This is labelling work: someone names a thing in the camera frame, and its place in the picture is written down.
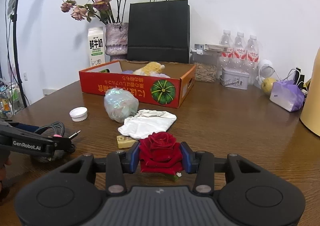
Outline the person's left hand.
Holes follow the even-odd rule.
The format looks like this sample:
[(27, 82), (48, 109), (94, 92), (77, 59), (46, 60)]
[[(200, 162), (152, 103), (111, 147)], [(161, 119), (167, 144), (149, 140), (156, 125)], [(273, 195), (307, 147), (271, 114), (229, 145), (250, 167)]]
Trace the person's left hand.
[(11, 165), (11, 160), (9, 158), (10, 151), (7, 150), (1, 150), (0, 159), (1, 159), (1, 165), (0, 165), (0, 181), (4, 180), (7, 175), (6, 171), (6, 165)]

